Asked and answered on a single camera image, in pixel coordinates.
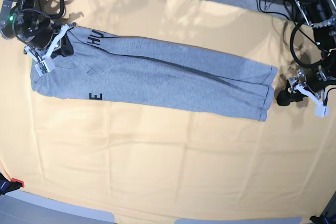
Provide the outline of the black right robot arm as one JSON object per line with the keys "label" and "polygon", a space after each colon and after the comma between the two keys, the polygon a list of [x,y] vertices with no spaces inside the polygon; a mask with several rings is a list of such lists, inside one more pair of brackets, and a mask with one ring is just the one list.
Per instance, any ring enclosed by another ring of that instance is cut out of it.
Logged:
{"label": "black right robot arm", "polygon": [[56,43],[51,43],[61,33],[61,24],[57,22],[65,12],[65,0],[59,0],[59,12],[47,14],[35,7],[36,0],[3,0],[1,5],[1,36],[5,39],[18,39],[26,45],[25,53],[31,52],[34,58],[40,52],[51,49],[51,56],[71,56],[73,46],[65,34]]}

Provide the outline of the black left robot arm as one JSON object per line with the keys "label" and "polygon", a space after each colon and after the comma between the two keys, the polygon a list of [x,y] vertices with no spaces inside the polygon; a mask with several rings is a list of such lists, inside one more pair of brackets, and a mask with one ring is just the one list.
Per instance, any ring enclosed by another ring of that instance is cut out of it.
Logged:
{"label": "black left robot arm", "polygon": [[[326,88],[335,85],[335,2],[334,0],[292,0],[298,14],[298,22],[291,32],[289,49],[300,66],[296,77],[287,79],[286,86],[276,98],[279,106],[289,106],[309,97],[316,104],[328,103]],[[313,30],[314,44],[321,52],[321,59],[304,63],[296,55],[294,40],[303,24]]]}

